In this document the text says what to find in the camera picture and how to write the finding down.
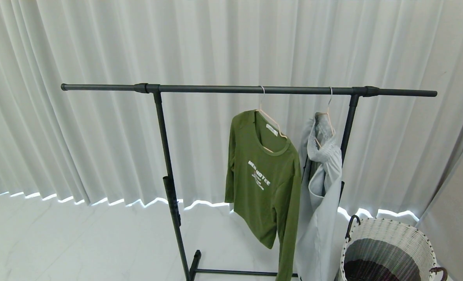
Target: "woven basket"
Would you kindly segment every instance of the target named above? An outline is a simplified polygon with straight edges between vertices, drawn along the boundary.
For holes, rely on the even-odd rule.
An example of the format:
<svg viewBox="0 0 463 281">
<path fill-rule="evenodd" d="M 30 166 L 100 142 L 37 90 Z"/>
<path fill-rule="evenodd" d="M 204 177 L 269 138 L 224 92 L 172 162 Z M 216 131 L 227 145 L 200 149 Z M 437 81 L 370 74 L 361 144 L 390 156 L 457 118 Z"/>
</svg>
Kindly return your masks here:
<svg viewBox="0 0 463 281">
<path fill-rule="evenodd" d="M 443 272 L 426 235 L 418 229 L 390 219 L 349 221 L 338 281 L 433 281 Z"/>
</svg>

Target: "white marble floor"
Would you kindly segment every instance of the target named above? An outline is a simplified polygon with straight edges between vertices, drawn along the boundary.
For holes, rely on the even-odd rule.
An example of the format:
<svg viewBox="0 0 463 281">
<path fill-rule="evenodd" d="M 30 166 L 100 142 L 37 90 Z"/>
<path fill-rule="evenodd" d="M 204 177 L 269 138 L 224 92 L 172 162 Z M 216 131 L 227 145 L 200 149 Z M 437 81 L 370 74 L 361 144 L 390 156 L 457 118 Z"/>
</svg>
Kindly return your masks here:
<svg viewBox="0 0 463 281">
<path fill-rule="evenodd" d="M 181 231 L 189 265 L 197 249 L 200 268 L 274 272 L 272 250 L 254 238 L 227 206 L 182 210 Z M 347 221 L 338 217 L 338 239 Z M 183 281 L 169 207 L 109 206 L 0 196 L 0 281 Z M 273 281 L 273 277 L 198 274 L 196 280 Z"/>
</svg>

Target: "black basket handle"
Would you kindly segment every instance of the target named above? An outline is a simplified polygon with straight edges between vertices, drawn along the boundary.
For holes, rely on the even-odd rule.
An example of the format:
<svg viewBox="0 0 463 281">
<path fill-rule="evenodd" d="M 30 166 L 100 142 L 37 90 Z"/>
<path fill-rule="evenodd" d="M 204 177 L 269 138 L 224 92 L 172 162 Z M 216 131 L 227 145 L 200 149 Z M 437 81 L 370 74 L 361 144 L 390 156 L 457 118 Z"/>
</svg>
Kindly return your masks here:
<svg viewBox="0 0 463 281">
<path fill-rule="evenodd" d="M 441 278 L 441 281 L 447 281 L 447 279 L 448 279 L 448 271 L 444 267 L 433 267 L 429 271 L 433 272 L 433 273 L 438 273 L 438 272 L 442 271 L 443 272 L 443 277 Z"/>
<path fill-rule="evenodd" d="M 349 219 L 348 231 L 346 232 L 346 239 L 349 238 L 348 241 L 351 241 L 351 237 L 349 236 L 349 231 L 351 231 L 351 226 L 353 225 L 353 220 L 354 219 L 356 219 L 356 221 L 358 222 L 358 225 L 361 224 L 360 218 L 357 215 L 352 215 L 351 216 L 351 219 Z"/>
</svg>

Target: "dark red basket bottom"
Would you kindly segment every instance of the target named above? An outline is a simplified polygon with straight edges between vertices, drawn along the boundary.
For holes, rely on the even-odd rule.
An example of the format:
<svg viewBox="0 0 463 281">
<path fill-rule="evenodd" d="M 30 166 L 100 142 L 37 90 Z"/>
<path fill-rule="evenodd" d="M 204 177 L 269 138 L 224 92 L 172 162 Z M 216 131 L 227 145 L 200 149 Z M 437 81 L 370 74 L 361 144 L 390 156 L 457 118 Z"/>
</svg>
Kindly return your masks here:
<svg viewBox="0 0 463 281">
<path fill-rule="evenodd" d="M 353 260 L 344 264 L 348 281 L 403 281 L 386 267 L 368 260 Z"/>
</svg>

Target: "green long-sleeve t-shirt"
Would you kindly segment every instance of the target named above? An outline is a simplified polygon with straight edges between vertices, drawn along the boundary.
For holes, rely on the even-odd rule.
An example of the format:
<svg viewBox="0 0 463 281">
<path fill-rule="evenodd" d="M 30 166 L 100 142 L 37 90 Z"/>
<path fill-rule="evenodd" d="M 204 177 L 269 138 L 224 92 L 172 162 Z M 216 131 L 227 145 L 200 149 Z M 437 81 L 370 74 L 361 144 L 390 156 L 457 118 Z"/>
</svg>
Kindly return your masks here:
<svg viewBox="0 0 463 281">
<path fill-rule="evenodd" d="M 271 249 L 280 240 L 277 281 L 292 278 L 299 217 L 301 172 L 299 156 L 290 139 L 255 110 L 231 121 L 225 202 Z"/>
</svg>

